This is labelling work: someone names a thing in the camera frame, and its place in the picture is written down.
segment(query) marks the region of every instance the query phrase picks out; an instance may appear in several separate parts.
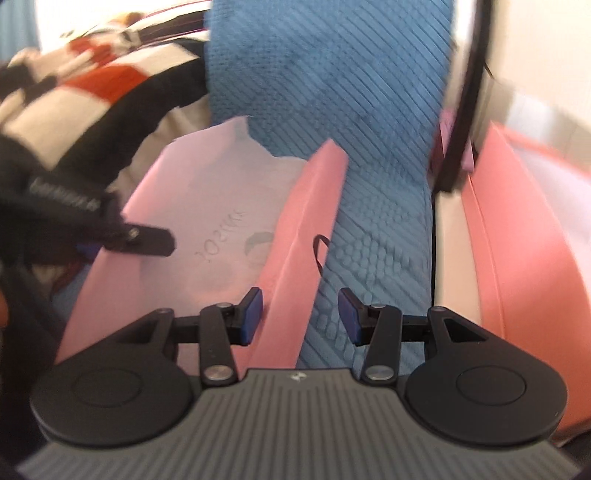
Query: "blue textured fabric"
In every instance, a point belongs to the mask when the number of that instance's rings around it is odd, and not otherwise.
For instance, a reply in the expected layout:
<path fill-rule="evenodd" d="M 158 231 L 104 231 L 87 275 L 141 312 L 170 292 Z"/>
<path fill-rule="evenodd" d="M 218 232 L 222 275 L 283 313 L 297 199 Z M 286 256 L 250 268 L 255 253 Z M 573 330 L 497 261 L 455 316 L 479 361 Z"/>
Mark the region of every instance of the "blue textured fabric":
<path fill-rule="evenodd" d="M 431 303 L 426 169 L 449 67 L 452 0 L 215 0 L 207 51 L 215 123 L 249 115 L 275 155 L 327 138 L 349 171 L 301 368 L 353 367 L 364 348 L 336 307 L 350 287 L 408 314 Z M 405 345 L 401 371 L 423 357 Z"/>
<path fill-rule="evenodd" d="M 0 61 L 8 61 L 25 47 L 37 47 L 34 0 L 0 2 Z"/>

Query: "gray ribbed plate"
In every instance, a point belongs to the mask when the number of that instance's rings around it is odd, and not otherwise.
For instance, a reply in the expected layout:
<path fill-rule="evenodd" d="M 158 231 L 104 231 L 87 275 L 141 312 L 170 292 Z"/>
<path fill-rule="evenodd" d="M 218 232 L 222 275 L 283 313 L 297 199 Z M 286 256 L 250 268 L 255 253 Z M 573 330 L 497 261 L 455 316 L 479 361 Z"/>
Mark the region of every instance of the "gray ribbed plate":
<path fill-rule="evenodd" d="M 479 451 L 442 440 L 396 393 L 349 370 L 254 370 L 207 390 L 154 440 L 117 450 L 52 443 L 19 470 L 31 480 L 566 480 L 578 467 L 547 442 Z"/>

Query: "black circular pad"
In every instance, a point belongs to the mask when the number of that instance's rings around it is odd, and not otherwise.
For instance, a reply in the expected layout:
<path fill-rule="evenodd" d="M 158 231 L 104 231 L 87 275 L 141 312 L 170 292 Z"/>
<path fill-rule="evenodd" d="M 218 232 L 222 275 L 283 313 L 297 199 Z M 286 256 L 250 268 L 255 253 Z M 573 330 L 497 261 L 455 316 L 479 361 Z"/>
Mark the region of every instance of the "black circular pad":
<path fill-rule="evenodd" d="M 87 447 L 117 447 L 173 427 L 193 400 L 185 373 L 150 345 L 90 348 L 36 384 L 31 406 L 49 436 Z"/>
<path fill-rule="evenodd" d="M 566 386 L 548 365 L 489 338 L 437 351 L 408 377 L 405 399 L 438 434 L 471 446 L 510 447 L 552 434 Z"/>
<path fill-rule="evenodd" d="M 457 389 L 474 403 L 508 405 L 525 393 L 525 380 L 503 367 L 476 367 L 460 374 Z"/>
<path fill-rule="evenodd" d="M 139 375 L 120 368 L 104 368 L 82 374 L 72 386 L 82 403 L 93 407 L 120 407 L 142 391 Z"/>

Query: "small logo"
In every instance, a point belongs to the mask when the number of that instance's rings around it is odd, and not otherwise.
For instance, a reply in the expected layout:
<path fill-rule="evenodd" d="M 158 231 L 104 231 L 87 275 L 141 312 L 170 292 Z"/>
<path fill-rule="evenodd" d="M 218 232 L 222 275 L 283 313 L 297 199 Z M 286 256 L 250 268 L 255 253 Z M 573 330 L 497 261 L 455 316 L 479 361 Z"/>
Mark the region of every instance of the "small logo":
<path fill-rule="evenodd" d="M 308 375 L 306 375 L 304 372 L 296 372 L 294 374 L 291 374 L 290 378 L 295 382 L 301 382 L 302 380 L 308 378 Z"/>
<path fill-rule="evenodd" d="M 44 181 L 41 177 L 36 177 L 31 182 L 28 191 L 31 195 L 88 212 L 95 212 L 100 208 L 99 199 L 67 189 L 63 185 L 54 185 Z"/>

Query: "pink box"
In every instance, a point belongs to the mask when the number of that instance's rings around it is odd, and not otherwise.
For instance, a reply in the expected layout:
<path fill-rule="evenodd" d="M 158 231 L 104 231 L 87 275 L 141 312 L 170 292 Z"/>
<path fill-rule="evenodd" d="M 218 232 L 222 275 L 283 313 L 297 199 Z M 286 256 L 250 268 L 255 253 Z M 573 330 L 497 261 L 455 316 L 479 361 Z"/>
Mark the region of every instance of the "pink box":
<path fill-rule="evenodd" d="M 569 399 L 556 438 L 565 439 L 591 428 L 591 304 L 586 267 L 525 162 L 532 155 L 583 185 L 589 181 L 554 150 L 492 124 L 462 202 L 482 326 L 563 377 Z"/>

